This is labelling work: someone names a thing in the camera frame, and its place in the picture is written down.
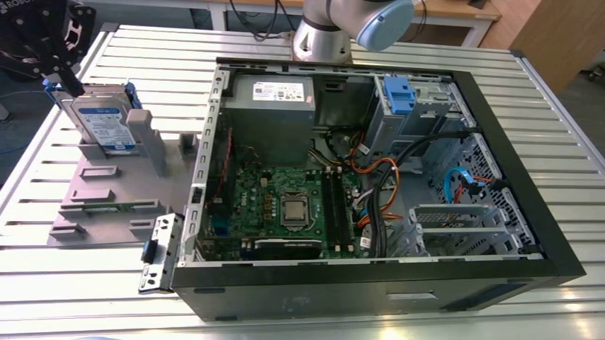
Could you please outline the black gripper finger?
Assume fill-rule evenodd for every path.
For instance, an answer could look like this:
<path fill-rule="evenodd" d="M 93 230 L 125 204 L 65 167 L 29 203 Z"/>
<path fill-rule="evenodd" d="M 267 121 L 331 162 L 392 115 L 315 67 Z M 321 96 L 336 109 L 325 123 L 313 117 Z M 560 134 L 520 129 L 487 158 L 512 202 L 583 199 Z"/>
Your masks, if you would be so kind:
<path fill-rule="evenodd" d="M 69 71 L 77 74 L 84 56 L 89 51 L 94 28 L 96 10 L 76 1 L 66 2 L 66 32 L 64 45 L 66 56 L 62 58 Z"/>
<path fill-rule="evenodd" d="M 60 83 L 62 90 L 70 96 L 81 96 L 82 84 L 76 77 L 78 62 L 85 56 L 85 48 L 70 42 L 30 42 L 27 49 L 33 54 L 27 76 L 42 77 L 53 83 Z"/>

